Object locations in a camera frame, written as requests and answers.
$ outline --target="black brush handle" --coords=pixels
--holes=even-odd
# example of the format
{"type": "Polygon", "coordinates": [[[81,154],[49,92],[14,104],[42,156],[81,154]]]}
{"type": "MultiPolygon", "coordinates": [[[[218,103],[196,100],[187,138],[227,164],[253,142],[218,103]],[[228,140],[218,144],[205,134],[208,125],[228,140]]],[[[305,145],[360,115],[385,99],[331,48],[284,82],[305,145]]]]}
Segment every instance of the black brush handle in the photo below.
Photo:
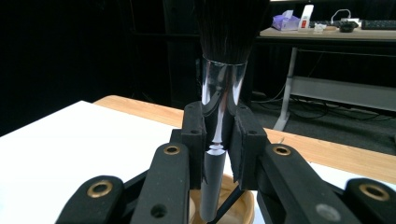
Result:
{"type": "Polygon", "coordinates": [[[211,155],[205,153],[205,177],[206,182],[201,184],[201,219],[210,222],[216,217],[219,203],[219,193],[227,153],[211,155]]]}

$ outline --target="white surface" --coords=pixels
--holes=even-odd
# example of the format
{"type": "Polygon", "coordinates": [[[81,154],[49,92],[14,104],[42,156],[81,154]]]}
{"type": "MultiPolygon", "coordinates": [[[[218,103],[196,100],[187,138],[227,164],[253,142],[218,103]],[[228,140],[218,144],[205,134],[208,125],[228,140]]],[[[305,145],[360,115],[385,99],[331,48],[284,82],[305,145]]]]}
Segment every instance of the white surface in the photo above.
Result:
{"type": "MultiPolygon", "coordinates": [[[[78,102],[1,137],[0,223],[54,223],[86,180],[114,175],[125,182],[147,170],[174,128],[78,102]]],[[[311,165],[339,188],[358,177],[311,165]]],[[[228,157],[224,173],[232,174],[228,157]]],[[[257,203],[254,223],[263,223],[257,203]]]]}

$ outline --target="black brush bristles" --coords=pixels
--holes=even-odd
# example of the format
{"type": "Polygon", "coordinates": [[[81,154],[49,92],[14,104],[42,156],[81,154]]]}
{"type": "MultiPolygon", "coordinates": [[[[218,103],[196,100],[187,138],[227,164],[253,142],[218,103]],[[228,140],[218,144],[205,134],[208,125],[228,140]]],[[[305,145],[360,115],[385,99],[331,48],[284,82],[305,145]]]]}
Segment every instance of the black brush bristles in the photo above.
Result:
{"type": "Polygon", "coordinates": [[[269,0],[194,0],[204,57],[246,63],[269,0]]]}

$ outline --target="wooden table edge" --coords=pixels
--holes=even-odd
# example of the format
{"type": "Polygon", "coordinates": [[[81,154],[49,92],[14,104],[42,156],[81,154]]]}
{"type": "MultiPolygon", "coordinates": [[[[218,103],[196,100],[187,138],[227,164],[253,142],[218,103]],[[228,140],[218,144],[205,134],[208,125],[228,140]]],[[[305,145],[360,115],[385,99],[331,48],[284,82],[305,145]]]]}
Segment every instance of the wooden table edge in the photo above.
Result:
{"type": "MultiPolygon", "coordinates": [[[[94,104],[177,128],[181,128],[183,120],[183,110],[117,95],[109,95],[94,104]]],[[[294,147],[307,161],[396,184],[395,156],[293,133],[264,130],[270,142],[283,139],[283,144],[294,147]]]]}

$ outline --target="metal table leg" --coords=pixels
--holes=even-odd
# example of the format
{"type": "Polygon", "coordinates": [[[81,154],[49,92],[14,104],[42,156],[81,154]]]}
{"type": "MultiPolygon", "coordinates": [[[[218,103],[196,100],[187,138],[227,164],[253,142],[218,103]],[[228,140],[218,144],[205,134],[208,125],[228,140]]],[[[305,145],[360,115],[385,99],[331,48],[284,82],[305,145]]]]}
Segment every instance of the metal table leg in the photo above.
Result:
{"type": "Polygon", "coordinates": [[[290,64],[289,64],[289,72],[288,72],[288,76],[286,78],[285,92],[283,94],[282,109],[280,111],[280,116],[277,119],[277,122],[274,126],[274,130],[277,130],[277,131],[283,131],[283,129],[285,128],[286,122],[288,122],[288,119],[289,119],[288,106],[289,106],[289,98],[290,98],[290,92],[291,92],[291,84],[293,81],[293,73],[294,73],[294,65],[295,65],[295,61],[296,61],[296,56],[297,56],[297,48],[292,48],[290,64]]]}

